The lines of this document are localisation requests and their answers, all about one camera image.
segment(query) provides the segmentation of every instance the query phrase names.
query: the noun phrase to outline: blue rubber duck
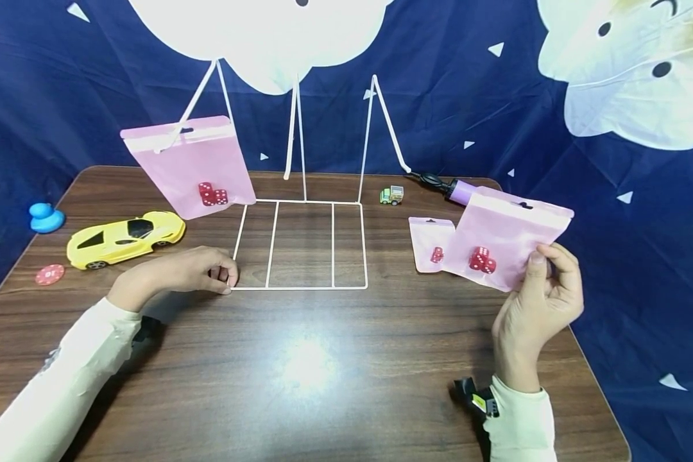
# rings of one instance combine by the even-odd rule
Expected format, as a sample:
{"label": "blue rubber duck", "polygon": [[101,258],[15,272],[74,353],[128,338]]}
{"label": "blue rubber duck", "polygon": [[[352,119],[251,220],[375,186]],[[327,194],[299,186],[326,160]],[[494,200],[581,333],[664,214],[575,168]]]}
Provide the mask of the blue rubber duck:
{"label": "blue rubber duck", "polygon": [[36,203],[28,209],[31,214],[31,229],[36,233],[55,232],[64,224],[64,214],[51,207],[51,204]]}

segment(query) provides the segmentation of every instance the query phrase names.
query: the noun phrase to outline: fabric backdrop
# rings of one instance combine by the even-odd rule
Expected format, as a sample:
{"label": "fabric backdrop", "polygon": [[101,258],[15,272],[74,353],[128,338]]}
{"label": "fabric backdrop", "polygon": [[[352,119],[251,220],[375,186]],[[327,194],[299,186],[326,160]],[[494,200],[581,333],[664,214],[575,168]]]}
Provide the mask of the fabric backdrop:
{"label": "fabric backdrop", "polygon": [[[358,172],[374,73],[413,169],[576,211],[574,331],[633,460],[693,461],[693,0],[236,3],[185,42],[148,1],[0,2],[0,281],[30,204],[134,165],[119,131],[182,115],[209,66],[195,53],[223,58],[250,169],[284,169],[297,74],[308,170]],[[192,116],[225,113],[214,78]],[[379,111],[370,138],[367,172],[399,174]]]}

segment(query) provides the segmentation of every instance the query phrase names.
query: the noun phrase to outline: pink plastic bag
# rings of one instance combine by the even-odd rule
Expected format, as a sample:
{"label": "pink plastic bag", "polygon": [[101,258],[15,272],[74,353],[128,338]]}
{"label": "pink plastic bag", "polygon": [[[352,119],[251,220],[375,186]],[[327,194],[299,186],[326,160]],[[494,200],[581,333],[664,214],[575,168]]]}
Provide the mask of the pink plastic bag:
{"label": "pink plastic bag", "polygon": [[185,122],[175,140],[176,123],[123,130],[120,136],[141,168],[178,215],[192,219],[254,204],[256,196],[228,117]]}
{"label": "pink plastic bag", "polygon": [[437,273],[442,270],[444,249],[454,234],[454,223],[448,219],[410,217],[413,257],[419,273]]}
{"label": "pink plastic bag", "polygon": [[443,269],[512,291],[536,245],[555,242],[573,217],[564,207],[479,187],[449,240]]}

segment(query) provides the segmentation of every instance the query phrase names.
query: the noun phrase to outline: hand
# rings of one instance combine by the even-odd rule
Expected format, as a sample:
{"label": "hand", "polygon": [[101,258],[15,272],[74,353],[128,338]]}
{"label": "hand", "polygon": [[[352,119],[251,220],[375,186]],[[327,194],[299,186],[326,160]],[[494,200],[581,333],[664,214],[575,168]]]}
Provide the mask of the hand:
{"label": "hand", "polygon": [[[554,263],[557,278],[549,277],[547,259]],[[503,383],[526,393],[539,391],[536,360],[542,347],[582,311],[577,258],[557,243],[538,246],[529,257],[520,291],[511,292],[493,322],[497,373]]]}
{"label": "hand", "polygon": [[239,281],[239,269],[227,251],[197,247],[143,262],[118,276],[108,300],[119,308],[139,312],[162,291],[211,291],[228,295]]}

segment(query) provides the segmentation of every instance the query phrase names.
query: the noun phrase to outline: wood grain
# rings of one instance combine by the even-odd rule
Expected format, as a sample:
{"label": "wood grain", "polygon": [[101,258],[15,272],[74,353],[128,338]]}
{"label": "wood grain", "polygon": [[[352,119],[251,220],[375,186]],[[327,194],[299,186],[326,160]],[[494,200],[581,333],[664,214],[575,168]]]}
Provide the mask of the wood grain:
{"label": "wood grain", "polygon": [[[253,173],[260,198],[301,198],[297,175]],[[311,175],[309,199],[355,200],[358,176]],[[491,180],[474,184],[496,187]],[[377,204],[406,187],[404,203]],[[367,176],[366,291],[171,294],[148,314],[169,323],[99,396],[66,461],[481,461],[471,424],[447,384],[492,374],[490,327],[504,294],[448,273],[415,271],[407,218],[453,219],[462,208],[399,176]],[[0,413],[82,310],[137,261],[68,268],[53,286],[35,273],[65,262],[83,227],[168,209],[139,169],[84,171],[61,201],[67,223],[39,235],[0,288]],[[180,244],[233,249],[241,207],[192,220]],[[240,248],[243,284],[262,285],[273,206],[250,207]],[[338,210],[339,284],[361,284],[358,214]],[[271,282],[330,283],[330,207],[293,205],[278,219]],[[562,462],[629,461],[629,450],[571,334],[540,359]]]}

